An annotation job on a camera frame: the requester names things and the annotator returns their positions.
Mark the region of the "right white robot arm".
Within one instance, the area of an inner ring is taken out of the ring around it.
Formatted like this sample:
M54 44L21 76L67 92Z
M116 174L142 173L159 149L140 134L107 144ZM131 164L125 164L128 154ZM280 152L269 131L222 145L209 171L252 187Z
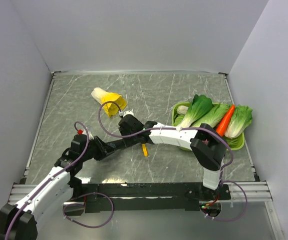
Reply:
M118 125L122 136L130 135L140 143L166 144L192 150L204 170L203 195L214 199L219 194L222 160L227 147L211 126L203 123L197 129L187 127L177 130L174 126L155 121L143 124L131 114L124 116Z

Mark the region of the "black remote control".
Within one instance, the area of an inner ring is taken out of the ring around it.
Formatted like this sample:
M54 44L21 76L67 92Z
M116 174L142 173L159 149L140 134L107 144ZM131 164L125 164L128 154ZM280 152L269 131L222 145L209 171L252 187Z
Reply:
M116 150L124 150L136 144L139 144L140 141L135 137L128 137L128 138L121 138L121 139L106 142L106 143L114 143L116 145Z

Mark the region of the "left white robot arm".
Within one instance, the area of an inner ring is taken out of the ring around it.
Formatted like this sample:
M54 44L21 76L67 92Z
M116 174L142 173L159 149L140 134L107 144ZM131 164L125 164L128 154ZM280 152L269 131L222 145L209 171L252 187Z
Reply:
M83 193L76 174L87 160L104 159L116 151L113 143L97 136L74 136L71 146L55 162L48 175L16 204L0 210L0 240L35 240L46 217L67 200L77 201Z

